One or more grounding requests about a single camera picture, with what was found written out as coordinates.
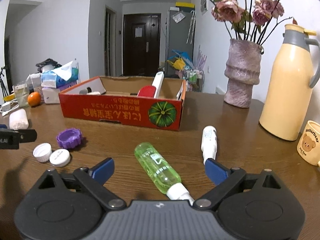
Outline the dried pink roses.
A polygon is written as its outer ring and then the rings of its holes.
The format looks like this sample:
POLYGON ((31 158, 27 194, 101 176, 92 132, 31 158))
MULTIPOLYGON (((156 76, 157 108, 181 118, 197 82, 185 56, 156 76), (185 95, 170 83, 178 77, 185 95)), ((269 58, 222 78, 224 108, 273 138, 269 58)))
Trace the dried pink roses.
POLYGON ((280 0, 244 0, 244 8, 238 0, 209 1, 213 4, 213 18, 217 22, 230 23, 236 40, 254 42, 259 48, 268 39, 266 32, 271 21, 275 19, 276 25, 279 25, 279 18, 284 15, 280 0))

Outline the clear drinking glass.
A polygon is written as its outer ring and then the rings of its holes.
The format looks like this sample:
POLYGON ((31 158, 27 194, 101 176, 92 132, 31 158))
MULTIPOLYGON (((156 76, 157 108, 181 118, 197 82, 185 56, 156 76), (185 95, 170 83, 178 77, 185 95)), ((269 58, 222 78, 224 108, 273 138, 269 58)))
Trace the clear drinking glass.
POLYGON ((29 85, 23 81, 13 85, 13 90, 17 103, 21 108, 28 106, 29 85))

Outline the grey refrigerator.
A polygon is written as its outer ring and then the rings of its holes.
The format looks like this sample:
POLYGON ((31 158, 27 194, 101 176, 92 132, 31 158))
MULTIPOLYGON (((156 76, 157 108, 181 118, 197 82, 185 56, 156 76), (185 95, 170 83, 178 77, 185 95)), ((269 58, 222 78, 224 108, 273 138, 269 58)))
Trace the grey refrigerator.
POLYGON ((171 7, 167 13, 166 45, 165 45, 165 76, 175 74, 172 61, 176 52, 188 56, 192 61, 194 52, 194 8, 171 7))

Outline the pink textured vase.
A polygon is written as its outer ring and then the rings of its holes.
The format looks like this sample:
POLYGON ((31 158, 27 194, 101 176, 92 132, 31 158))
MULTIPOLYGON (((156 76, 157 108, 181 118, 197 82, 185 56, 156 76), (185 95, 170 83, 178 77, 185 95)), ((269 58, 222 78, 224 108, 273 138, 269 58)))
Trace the pink textured vase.
POLYGON ((230 40, 225 76, 228 78, 224 101, 239 108, 249 108, 253 86, 260 83, 260 64, 264 49, 248 40, 230 40))

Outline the green spray bottle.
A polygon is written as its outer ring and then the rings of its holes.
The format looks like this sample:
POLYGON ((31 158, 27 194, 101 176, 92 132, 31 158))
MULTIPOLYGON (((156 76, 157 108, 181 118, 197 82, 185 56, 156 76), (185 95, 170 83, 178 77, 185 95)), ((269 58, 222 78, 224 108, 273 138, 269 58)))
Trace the green spray bottle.
POLYGON ((137 145, 134 154, 162 194, 170 200, 188 200, 193 205, 194 199, 182 184, 180 175, 149 142, 137 145))

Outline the white round cap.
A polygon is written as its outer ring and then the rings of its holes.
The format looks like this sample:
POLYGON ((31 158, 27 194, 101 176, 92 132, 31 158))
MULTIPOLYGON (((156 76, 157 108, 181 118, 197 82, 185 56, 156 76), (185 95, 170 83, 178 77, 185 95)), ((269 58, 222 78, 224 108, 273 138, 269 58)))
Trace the white round cap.
POLYGON ((55 150, 49 157, 50 163, 55 167, 64 167, 71 161, 70 152, 67 149, 55 150))
POLYGON ((34 158, 40 163, 47 162, 51 154, 52 146, 47 142, 37 145, 33 150, 34 158))

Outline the cream thermos jug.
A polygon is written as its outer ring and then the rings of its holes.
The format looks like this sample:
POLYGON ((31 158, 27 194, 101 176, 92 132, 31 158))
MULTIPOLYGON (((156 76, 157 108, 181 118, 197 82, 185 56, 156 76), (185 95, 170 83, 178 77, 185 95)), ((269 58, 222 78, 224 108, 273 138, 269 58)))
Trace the cream thermos jug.
POLYGON ((310 46, 316 36, 296 24, 285 25, 284 40, 272 67, 268 92, 259 123, 272 135, 295 141, 305 119, 312 90, 319 81, 313 69, 310 46))

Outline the red white lint brush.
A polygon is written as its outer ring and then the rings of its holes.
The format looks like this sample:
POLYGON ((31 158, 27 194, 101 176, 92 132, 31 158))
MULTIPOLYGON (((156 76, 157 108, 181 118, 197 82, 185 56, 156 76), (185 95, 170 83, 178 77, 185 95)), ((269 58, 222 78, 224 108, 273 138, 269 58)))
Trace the red white lint brush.
POLYGON ((144 86, 137 94, 138 97, 158 98, 164 80, 164 72, 158 72, 152 82, 152 85, 144 86))

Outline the purple bottle cap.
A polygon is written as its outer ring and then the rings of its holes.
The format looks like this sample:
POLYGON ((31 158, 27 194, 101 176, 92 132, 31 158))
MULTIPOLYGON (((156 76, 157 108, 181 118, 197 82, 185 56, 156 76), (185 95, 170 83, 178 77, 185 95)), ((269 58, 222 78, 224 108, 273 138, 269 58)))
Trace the purple bottle cap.
POLYGON ((82 143, 82 133, 77 128, 68 128, 60 132, 57 137, 57 143, 61 148, 73 149, 82 143))

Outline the cream bear mug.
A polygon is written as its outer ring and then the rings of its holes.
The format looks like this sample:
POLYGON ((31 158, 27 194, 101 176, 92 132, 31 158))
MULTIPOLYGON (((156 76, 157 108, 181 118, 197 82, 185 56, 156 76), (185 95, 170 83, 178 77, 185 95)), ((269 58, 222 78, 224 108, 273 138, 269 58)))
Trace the cream bear mug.
POLYGON ((297 145, 297 152, 309 164, 319 167, 320 126, 309 120, 297 145))

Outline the dark entrance door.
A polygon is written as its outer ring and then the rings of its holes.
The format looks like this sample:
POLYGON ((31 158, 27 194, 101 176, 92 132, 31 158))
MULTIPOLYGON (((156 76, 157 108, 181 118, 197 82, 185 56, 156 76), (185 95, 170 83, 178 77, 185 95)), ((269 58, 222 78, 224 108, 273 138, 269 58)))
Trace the dark entrance door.
POLYGON ((128 14, 123 23, 123 75, 154 76, 160 59, 161 14, 128 14))

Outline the blue tissue pack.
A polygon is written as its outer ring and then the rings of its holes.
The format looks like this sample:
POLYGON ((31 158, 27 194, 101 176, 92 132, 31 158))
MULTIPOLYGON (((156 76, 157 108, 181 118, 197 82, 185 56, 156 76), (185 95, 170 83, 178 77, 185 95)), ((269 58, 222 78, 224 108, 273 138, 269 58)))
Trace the blue tissue pack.
POLYGON ((79 79, 77 61, 71 61, 59 68, 46 71, 41 75, 41 86, 59 88, 79 79))

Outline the yellow bag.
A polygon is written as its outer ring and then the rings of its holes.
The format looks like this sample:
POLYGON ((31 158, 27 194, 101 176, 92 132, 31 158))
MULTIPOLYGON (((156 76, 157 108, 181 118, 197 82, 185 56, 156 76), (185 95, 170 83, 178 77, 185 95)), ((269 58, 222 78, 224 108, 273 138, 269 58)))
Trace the yellow bag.
POLYGON ((184 70, 184 68, 186 66, 184 59, 182 59, 181 57, 174 57, 173 61, 168 59, 166 61, 166 63, 168 63, 169 66, 173 67, 174 69, 176 69, 178 71, 184 70))

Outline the orange cardboard box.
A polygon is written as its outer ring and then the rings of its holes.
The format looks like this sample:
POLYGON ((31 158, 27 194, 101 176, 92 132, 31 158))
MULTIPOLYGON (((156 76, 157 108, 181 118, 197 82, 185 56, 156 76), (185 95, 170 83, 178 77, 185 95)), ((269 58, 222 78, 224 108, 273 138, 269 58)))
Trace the orange cardboard box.
POLYGON ((66 118, 118 122, 177 131, 184 107, 186 81, 165 78, 158 98, 139 96, 153 77, 97 76, 59 93, 66 118))

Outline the small white bottle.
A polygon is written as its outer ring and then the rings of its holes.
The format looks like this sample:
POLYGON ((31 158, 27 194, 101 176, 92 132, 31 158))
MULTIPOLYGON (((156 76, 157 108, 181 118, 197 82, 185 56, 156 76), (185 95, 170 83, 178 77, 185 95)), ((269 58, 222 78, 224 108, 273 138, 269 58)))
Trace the small white bottle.
POLYGON ((217 154, 217 134, 216 128, 213 126, 206 126, 202 132, 201 151, 203 156, 203 163, 206 160, 216 159, 217 154))

